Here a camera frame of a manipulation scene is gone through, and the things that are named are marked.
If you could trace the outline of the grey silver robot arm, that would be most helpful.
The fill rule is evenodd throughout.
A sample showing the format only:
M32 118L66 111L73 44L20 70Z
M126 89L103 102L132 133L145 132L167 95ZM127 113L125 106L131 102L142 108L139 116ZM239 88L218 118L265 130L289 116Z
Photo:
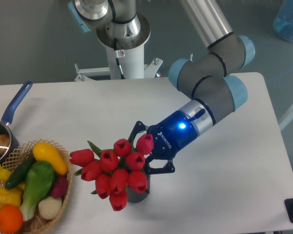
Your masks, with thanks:
M169 69L170 83L190 101L156 125L137 122L131 132L153 136L146 158L148 175L175 171L173 158L212 126L243 105L244 83L233 75L255 55L253 42L237 36L213 0L184 0L182 7L208 49L198 61L179 59ZM72 0L68 9L84 32L95 31L105 46L112 79L145 78L144 45L150 36L147 19L133 0Z

